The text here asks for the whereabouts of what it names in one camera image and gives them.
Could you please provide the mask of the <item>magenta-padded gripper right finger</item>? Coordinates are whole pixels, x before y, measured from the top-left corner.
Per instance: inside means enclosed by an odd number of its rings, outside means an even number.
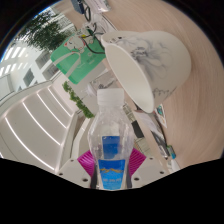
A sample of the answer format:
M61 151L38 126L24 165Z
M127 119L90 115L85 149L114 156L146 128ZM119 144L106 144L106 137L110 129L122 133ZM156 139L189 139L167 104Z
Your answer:
M167 175L154 157L146 157L137 149L132 150L128 169L133 188L143 187Z

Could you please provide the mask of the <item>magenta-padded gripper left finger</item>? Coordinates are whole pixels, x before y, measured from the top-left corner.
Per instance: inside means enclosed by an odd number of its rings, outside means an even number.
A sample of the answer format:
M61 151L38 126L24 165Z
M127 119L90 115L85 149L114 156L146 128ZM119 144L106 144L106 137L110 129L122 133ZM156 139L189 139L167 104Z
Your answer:
M70 158L57 175L81 187L89 187L94 174L94 160L89 151L78 157Z

